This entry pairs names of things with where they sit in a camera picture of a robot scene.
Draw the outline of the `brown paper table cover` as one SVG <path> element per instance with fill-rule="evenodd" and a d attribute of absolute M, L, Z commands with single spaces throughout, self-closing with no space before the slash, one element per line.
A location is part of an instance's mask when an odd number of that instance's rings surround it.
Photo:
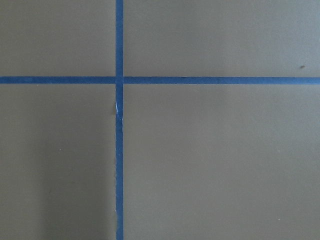
<path fill-rule="evenodd" d="M 317 240 L 317 0 L 3 0 L 3 240 Z"/>

